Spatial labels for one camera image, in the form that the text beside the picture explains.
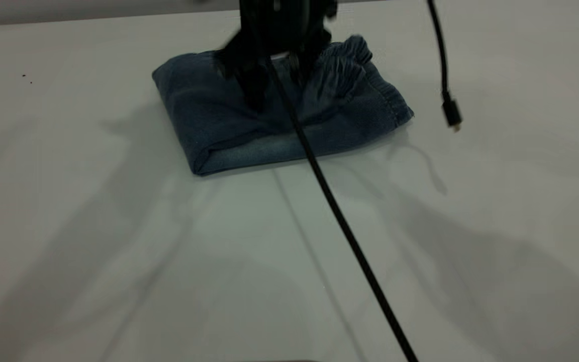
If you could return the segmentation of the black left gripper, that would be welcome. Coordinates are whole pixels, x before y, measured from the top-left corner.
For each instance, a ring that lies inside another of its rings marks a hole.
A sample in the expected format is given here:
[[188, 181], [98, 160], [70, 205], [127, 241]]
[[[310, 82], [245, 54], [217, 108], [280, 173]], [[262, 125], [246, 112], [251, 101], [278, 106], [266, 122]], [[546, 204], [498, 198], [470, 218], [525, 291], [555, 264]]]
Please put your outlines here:
[[337, 1], [240, 1], [241, 32], [253, 38], [232, 38], [216, 51], [216, 69], [235, 78], [244, 103], [255, 112], [266, 105], [269, 76], [257, 45], [266, 51], [290, 51], [290, 75], [305, 85], [331, 43], [324, 21], [336, 17]]

